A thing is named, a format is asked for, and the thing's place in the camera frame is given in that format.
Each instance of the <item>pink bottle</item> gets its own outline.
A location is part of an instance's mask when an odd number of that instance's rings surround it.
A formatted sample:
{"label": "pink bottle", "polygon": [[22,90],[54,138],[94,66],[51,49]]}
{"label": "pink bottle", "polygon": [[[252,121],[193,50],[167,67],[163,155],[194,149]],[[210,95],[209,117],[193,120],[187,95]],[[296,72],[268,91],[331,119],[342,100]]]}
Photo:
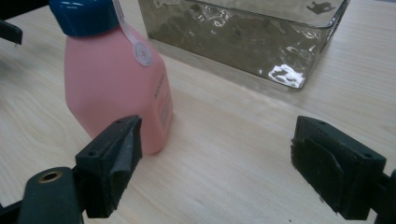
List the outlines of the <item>pink bottle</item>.
{"label": "pink bottle", "polygon": [[94,138],[116,119],[142,118],[145,154],[160,151],[173,104],[165,65],[149,43],[120,17],[111,0],[50,0],[66,39],[66,102]]}

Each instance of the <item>white label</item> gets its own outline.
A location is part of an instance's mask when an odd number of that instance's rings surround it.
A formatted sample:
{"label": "white label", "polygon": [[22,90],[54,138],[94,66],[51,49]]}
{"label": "white label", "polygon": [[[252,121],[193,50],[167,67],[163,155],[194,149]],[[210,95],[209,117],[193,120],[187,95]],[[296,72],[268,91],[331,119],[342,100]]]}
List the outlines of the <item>white label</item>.
{"label": "white label", "polygon": [[131,42],[131,44],[134,46],[134,57],[142,65],[150,66],[152,63],[152,54],[149,51],[149,48],[142,42],[138,41],[136,37],[134,37],[134,35],[132,34],[131,29],[128,27],[128,24],[124,20],[119,0],[113,0],[113,5],[116,9],[116,14],[120,23],[121,30],[124,32],[129,42]]}

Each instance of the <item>tabletop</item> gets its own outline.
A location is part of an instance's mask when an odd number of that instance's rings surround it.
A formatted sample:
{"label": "tabletop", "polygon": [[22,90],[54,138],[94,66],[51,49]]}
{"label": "tabletop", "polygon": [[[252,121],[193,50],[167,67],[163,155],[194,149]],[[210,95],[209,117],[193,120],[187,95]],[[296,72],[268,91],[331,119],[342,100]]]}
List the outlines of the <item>tabletop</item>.
{"label": "tabletop", "polygon": [[[137,0],[125,20],[147,37]],[[298,116],[330,123],[396,168],[396,4],[352,0],[332,43],[301,91],[150,40],[166,64],[174,100],[164,150],[144,156],[118,210],[87,223],[374,223],[346,221],[291,164]],[[8,20],[23,30],[0,39],[0,203],[26,181],[73,167],[91,138],[66,107],[65,35],[48,7]]]}

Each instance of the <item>gray plastic box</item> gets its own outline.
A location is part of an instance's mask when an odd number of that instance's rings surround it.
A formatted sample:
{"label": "gray plastic box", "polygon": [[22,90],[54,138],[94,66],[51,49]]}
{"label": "gray plastic box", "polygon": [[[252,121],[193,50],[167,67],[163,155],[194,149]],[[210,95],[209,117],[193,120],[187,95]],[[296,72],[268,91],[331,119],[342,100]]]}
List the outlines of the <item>gray plastic box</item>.
{"label": "gray plastic box", "polygon": [[349,0],[139,0],[148,37],[294,89]]}

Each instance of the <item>round sticker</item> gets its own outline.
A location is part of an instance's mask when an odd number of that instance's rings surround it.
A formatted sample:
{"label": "round sticker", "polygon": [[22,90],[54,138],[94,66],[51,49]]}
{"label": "round sticker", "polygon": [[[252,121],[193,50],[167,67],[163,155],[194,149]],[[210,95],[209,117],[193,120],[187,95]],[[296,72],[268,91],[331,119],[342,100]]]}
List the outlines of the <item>round sticker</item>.
{"label": "round sticker", "polygon": [[134,56],[138,62],[145,66],[150,66],[152,63],[151,52],[142,42],[134,43]]}

